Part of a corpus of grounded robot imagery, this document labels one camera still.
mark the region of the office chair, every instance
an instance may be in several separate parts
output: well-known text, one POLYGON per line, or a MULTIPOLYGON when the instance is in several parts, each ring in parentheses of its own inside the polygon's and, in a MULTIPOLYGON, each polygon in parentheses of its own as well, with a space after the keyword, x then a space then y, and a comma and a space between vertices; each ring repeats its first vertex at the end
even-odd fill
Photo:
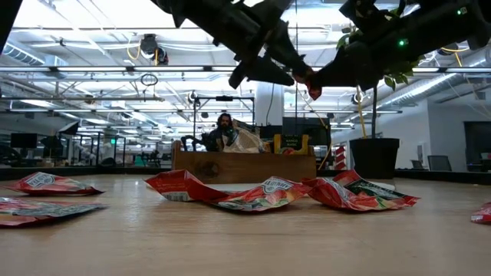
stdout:
POLYGON ((430 166, 430 171, 452 171, 448 156, 428 156, 428 165, 430 166))

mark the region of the desk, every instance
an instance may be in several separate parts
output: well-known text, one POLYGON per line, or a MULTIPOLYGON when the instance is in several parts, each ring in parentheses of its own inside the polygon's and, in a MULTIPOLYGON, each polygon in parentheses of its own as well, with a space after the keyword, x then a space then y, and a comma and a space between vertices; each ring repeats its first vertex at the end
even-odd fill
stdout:
MULTIPOLYGON (((489 274, 491 227, 470 222, 491 200, 488 186, 395 179, 399 191, 423 199, 353 215, 304 198, 277 212, 237 215, 168 202, 147 188, 147 177, 73 177, 107 192, 55 200, 110 208, 47 227, 0 229, 2 276, 489 274)), ((14 193, 0 190, 6 195, 14 193)))

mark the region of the wooden box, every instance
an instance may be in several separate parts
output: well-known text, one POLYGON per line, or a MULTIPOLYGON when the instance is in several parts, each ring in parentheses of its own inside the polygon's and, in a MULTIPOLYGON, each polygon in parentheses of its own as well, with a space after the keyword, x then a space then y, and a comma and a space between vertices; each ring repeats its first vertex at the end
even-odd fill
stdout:
POLYGON ((307 156, 186 152, 180 141, 173 144, 172 169, 186 169, 205 184, 261 183, 271 176, 299 182, 317 171, 313 148, 307 156))

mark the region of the red snack bag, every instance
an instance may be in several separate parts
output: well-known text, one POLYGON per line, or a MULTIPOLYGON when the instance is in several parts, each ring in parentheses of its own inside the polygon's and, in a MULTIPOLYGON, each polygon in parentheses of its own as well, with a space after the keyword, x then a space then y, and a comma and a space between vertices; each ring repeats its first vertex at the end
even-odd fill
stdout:
POLYGON ((343 172, 330 179, 305 180, 313 189, 313 199, 336 209, 372 211, 401 209, 416 204, 418 198, 382 188, 362 179, 355 171, 343 172))
POLYGON ((102 204, 38 202, 0 198, 0 226, 17 227, 49 222, 69 215, 102 209, 102 204))
POLYGON ((33 173, 4 188, 24 192, 31 196, 56 195, 95 195, 103 193, 94 187, 62 176, 53 176, 44 172, 33 173))
POLYGON ((287 205, 311 190, 301 183, 272 177, 248 191, 221 192, 205 186, 185 170, 162 172, 146 182, 169 200, 199 200, 226 209, 247 212, 261 212, 287 205))
POLYGON ((301 183, 270 177, 254 189, 233 193, 225 198, 208 202, 232 210, 261 212, 292 203, 310 190, 311 187, 301 183))
POLYGON ((188 202, 226 197, 228 194, 205 186, 185 169, 161 172, 145 180, 164 198, 171 201, 188 202))
POLYGON ((475 223, 491 224, 491 202, 486 203, 481 209, 470 216, 470 221, 475 223))

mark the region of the person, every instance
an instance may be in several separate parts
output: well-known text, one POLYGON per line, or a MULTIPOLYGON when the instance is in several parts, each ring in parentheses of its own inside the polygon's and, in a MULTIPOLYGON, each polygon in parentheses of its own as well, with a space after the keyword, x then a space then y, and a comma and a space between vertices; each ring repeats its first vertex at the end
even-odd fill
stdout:
POLYGON ((224 145, 222 136, 226 134, 227 130, 232 128, 232 116, 228 113, 222 113, 216 121, 216 129, 209 134, 209 137, 216 141, 216 147, 213 147, 210 151, 223 151, 224 145))

